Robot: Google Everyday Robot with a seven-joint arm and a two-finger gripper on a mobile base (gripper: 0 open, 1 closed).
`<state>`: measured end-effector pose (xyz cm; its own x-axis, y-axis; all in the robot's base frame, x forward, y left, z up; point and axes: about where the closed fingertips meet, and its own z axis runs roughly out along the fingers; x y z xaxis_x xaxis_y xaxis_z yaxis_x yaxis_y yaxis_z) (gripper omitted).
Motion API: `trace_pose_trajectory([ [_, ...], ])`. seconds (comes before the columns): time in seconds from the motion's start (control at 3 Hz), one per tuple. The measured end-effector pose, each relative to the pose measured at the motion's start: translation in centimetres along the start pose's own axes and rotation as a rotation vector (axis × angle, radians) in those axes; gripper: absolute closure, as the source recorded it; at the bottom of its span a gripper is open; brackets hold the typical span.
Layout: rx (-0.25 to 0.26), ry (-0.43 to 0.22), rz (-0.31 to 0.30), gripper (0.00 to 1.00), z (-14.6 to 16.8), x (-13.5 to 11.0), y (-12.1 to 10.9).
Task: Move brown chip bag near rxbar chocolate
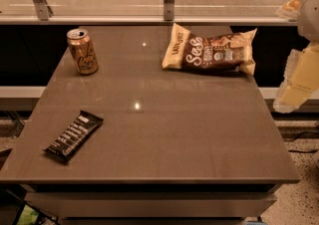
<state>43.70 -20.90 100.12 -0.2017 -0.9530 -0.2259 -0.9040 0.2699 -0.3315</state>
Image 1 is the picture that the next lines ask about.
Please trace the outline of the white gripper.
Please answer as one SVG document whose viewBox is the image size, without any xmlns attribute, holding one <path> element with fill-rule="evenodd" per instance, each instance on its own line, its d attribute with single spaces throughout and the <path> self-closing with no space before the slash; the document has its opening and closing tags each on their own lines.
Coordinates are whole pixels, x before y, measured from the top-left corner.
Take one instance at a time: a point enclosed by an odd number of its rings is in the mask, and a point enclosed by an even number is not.
<svg viewBox="0 0 319 225">
<path fill-rule="evenodd" d="M 298 34 L 311 42 L 319 41 L 319 0 L 289 0 L 279 7 L 276 14 L 291 21 L 298 18 Z M 318 89 L 319 44 L 310 43 L 302 51 L 292 49 L 273 108 L 279 113 L 291 113 Z"/>
</svg>

